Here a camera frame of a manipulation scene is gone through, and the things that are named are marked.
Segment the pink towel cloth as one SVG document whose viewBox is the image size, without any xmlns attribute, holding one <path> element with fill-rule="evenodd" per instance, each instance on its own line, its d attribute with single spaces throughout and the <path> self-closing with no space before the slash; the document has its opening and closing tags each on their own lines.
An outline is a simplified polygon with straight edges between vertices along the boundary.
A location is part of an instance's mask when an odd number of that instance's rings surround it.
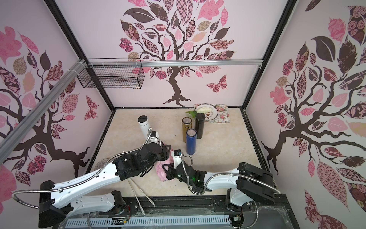
<svg viewBox="0 0 366 229">
<path fill-rule="evenodd" d="M 155 163 L 155 165 L 154 165 L 155 171 L 156 171 L 159 179 L 162 182 L 167 181 L 166 172 L 163 169 L 163 165 L 169 165 L 169 164 L 172 164 L 172 163 L 173 163 L 172 156 L 169 156 L 169 158 L 165 161 L 158 161 L 158 162 Z"/>
</svg>

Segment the blue thermos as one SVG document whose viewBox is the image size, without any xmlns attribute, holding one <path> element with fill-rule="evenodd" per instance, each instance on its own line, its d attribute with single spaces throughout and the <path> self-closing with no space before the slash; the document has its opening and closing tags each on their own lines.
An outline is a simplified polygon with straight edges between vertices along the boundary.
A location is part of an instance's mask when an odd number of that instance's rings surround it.
<svg viewBox="0 0 366 229">
<path fill-rule="evenodd" d="M 187 132 L 186 132 L 186 152 L 188 155 L 195 154 L 196 137 L 197 137 L 197 131 L 195 129 L 187 130 Z"/>
</svg>

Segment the white thermos black lid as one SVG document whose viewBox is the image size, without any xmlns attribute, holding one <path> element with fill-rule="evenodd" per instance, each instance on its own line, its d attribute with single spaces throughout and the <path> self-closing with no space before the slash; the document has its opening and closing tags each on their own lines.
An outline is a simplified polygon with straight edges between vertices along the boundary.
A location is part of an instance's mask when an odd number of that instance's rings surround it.
<svg viewBox="0 0 366 229">
<path fill-rule="evenodd" d="M 140 129 L 144 135 L 144 137 L 148 137 L 149 135 L 149 129 L 151 127 L 148 117 L 145 115 L 141 115 L 138 117 L 138 124 L 140 126 Z"/>
</svg>

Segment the gold thermos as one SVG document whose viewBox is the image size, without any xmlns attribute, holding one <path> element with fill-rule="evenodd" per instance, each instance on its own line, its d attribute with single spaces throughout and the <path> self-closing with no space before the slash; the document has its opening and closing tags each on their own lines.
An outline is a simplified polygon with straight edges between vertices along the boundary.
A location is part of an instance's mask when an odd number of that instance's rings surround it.
<svg viewBox="0 0 366 229">
<path fill-rule="evenodd" d="M 192 128 L 192 119 L 190 117 L 184 117 L 182 119 L 182 136 L 184 143 L 186 143 L 186 133 L 191 128 Z"/>
</svg>

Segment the pink thermos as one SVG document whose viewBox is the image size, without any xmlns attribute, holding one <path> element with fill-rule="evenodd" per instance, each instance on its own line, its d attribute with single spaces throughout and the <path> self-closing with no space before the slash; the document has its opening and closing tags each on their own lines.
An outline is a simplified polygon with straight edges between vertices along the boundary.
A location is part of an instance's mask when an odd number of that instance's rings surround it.
<svg viewBox="0 0 366 229">
<path fill-rule="evenodd" d="M 174 150 L 171 149 L 169 158 L 168 158 L 169 163 L 173 163 L 173 161 L 174 161 L 173 157 L 174 157 Z"/>
</svg>

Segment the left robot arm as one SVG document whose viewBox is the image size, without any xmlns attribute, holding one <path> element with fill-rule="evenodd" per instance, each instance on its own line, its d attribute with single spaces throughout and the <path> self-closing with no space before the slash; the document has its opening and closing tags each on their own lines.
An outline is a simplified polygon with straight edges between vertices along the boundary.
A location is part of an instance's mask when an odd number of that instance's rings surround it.
<svg viewBox="0 0 366 229">
<path fill-rule="evenodd" d="M 42 183 L 38 227 L 52 227 L 66 218 L 89 212 L 123 213 L 126 203 L 120 191 L 100 196 L 90 193 L 131 177 L 143 177 L 156 162 L 166 161 L 170 154 L 170 145 L 152 142 L 117 156 L 103 169 L 62 183 L 55 184 L 50 180 Z"/>
</svg>

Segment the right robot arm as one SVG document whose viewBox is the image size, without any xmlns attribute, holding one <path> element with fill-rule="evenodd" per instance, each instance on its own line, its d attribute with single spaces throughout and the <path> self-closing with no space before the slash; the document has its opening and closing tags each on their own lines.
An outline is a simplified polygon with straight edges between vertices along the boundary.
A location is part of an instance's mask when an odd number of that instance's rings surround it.
<svg viewBox="0 0 366 229">
<path fill-rule="evenodd" d="M 274 187 L 273 175 L 249 163 L 241 162 L 238 168 L 225 172 L 206 172 L 194 170 L 182 162 L 162 165 L 168 180 L 178 179 L 186 183 L 195 195 L 203 195 L 217 189 L 226 189 L 224 208 L 228 211 L 239 211 L 249 202 L 260 202 L 273 205 L 275 195 L 280 192 Z"/>
</svg>

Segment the metal tongs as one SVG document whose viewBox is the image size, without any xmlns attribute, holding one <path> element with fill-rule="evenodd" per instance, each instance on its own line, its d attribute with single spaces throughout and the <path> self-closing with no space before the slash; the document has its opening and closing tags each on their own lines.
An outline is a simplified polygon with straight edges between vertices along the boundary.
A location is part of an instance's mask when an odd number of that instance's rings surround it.
<svg viewBox="0 0 366 229">
<path fill-rule="evenodd" d="M 142 201 L 146 200 L 150 207 L 155 207 L 155 201 L 148 195 L 147 189 L 144 186 L 143 180 L 141 178 L 129 178 L 128 183 L 133 192 L 133 195 L 138 199 L 137 203 L 141 209 L 143 216 L 147 216 L 146 207 L 143 207 Z"/>
</svg>

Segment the round glass coaster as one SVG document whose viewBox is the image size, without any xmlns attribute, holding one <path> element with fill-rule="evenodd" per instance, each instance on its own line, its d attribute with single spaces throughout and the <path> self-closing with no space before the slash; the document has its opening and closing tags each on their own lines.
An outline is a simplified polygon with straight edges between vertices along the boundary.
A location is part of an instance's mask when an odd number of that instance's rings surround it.
<svg viewBox="0 0 366 229">
<path fill-rule="evenodd" d="M 94 167 L 94 171 L 96 171 L 96 170 L 99 170 L 99 169 L 101 169 L 101 168 L 103 168 L 106 164 L 108 164 L 109 163 L 109 159 L 108 158 L 104 158 L 104 159 L 102 159 L 101 161 L 99 161 L 96 165 L 95 165 L 95 167 Z"/>
</svg>

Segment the toy napa cabbage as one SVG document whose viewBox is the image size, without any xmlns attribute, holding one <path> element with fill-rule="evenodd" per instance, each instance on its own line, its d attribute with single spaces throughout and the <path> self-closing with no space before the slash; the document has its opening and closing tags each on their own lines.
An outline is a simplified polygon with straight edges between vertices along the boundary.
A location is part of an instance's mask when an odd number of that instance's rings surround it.
<svg viewBox="0 0 366 229">
<path fill-rule="evenodd" d="M 210 107 L 200 107 L 197 109 L 197 113 L 203 113 L 203 114 L 209 113 L 211 111 L 212 111 L 212 108 L 210 108 Z"/>
</svg>

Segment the white round plate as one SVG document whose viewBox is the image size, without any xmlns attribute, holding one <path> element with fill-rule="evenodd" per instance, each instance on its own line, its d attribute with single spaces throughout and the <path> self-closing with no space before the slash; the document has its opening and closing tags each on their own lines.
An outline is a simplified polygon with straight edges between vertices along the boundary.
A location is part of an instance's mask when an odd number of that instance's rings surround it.
<svg viewBox="0 0 366 229">
<path fill-rule="evenodd" d="M 218 117 L 218 110 L 212 104 L 199 104 L 194 109 L 197 113 L 205 115 L 206 121 L 213 121 Z"/>
</svg>

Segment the floral rectangular tray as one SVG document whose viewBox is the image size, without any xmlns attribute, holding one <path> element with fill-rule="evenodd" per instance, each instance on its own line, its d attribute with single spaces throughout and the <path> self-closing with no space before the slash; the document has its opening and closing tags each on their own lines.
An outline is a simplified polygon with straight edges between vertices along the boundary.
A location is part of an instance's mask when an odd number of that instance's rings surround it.
<svg viewBox="0 0 366 229">
<path fill-rule="evenodd" d="M 206 121 L 206 122 L 208 122 L 208 123 L 223 123 L 223 124 L 230 123 L 230 115 L 229 115 L 228 106 L 227 105 L 220 105 L 220 104 L 216 104 L 214 106 L 218 110 L 218 117 L 216 119 L 214 119 L 213 121 Z"/>
</svg>

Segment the horizontal aluminium back bar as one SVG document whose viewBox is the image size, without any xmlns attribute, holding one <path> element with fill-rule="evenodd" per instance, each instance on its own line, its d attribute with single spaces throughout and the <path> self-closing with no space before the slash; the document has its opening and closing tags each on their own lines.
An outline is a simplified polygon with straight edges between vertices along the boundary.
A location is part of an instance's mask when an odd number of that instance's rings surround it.
<svg viewBox="0 0 366 229">
<path fill-rule="evenodd" d="M 229 65 L 257 65 L 261 66 L 263 60 L 261 59 L 228 59 L 228 60 L 185 60 L 185 61 L 110 61 L 110 62 L 92 62 L 88 60 L 88 66 L 116 66 L 122 67 L 125 65 L 138 66 L 138 67 L 180 67 L 180 66 L 229 66 Z"/>
</svg>

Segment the diagonal aluminium left bar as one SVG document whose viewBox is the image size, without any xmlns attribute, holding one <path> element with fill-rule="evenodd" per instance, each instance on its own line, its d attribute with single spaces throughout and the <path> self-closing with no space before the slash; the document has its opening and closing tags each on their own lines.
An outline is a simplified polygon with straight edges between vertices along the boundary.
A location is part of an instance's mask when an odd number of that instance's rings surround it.
<svg viewBox="0 0 366 229">
<path fill-rule="evenodd" d="M 15 130 L 11 131 L 8 136 L 1 142 L 1 163 L 14 151 L 17 145 L 27 135 L 33 126 L 40 120 L 42 115 L 48 110 L 53 102 L 58 98 L 67 85 L 78 76 L 78 74 L 86 67 L 85 60 L 78 60 L 59 80 L 53 89 L 36 104 L 27 116 L 19 123 Z"/>
</svg>

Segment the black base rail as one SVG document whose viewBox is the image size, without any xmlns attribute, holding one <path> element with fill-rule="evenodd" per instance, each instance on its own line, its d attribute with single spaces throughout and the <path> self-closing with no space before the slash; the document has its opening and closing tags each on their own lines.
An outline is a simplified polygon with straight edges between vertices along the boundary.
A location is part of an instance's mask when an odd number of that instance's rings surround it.
<svg viewBox="0 0 366 229">
<path fill-rule="evenodd" d="M 225 195 L 216 196 L 177 196 L 153 197 L 156 206 L 150 207 L 146 200 L 142 201 L 146 207 L 147 217 L 157 216 L 206 216 L 228 215 L 231 225 L 198 225 L 198 226 L 165 226 L 165 227 L 132 227 L 128 229 L 298 229 L 299 225 L 290 207 L 286 195 L 275 197 L 273 205 L 258 202 L 249 202 L 239 211 L 228 211 L 224 208 Z M 69 219 L 116 218 L 124 223 L 132 217 L 145 217 L 138 206 L 138 199 L 127 197 L 127 204 L 121 215 L 110 213 L 86 213 L 64 220 L 54 226 L 55 229 L 64 229 Z"/>
</svg>

